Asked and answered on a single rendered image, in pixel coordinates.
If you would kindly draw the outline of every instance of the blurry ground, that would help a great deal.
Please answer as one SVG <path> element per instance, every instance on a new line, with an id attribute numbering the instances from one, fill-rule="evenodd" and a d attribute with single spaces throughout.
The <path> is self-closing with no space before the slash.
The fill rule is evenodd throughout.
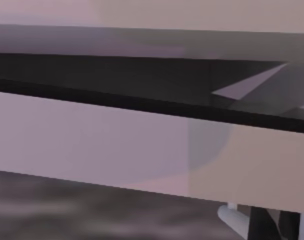
<path id="1" fill-rule="evenodd" d="M 0 172 L 0 240 L 242 240 L 221 205 Z"/>

